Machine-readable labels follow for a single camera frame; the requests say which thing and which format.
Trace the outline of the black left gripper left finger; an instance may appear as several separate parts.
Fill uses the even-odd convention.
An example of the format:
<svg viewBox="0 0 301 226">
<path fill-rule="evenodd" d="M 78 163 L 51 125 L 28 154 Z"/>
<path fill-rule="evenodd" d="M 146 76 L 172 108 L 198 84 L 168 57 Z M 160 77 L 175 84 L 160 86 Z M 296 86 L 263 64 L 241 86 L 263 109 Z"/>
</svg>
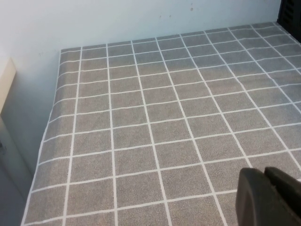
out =
<svg viewBox="0 0 301 226">
<path fill-rule="evenodd" d="M 240 226 L 299 226 L 301 213 L 295 213 L 270 180 L 258 169 L 242 168 L 236 196 Z"/>
</svg>

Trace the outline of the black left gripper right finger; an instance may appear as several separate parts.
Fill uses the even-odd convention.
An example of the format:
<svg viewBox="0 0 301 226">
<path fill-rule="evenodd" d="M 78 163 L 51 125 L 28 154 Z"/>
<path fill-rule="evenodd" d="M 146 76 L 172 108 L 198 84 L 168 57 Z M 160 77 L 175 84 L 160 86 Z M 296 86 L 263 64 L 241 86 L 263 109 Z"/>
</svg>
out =
<svg viewBox="0 0 301 226">
<path fill-rule="evenodd" d="M 301 183 L 276 167 L 266 167 L 264 175 L 270 180 L 277 192 L 295 212 L 301 212 Z"/>
</svg>

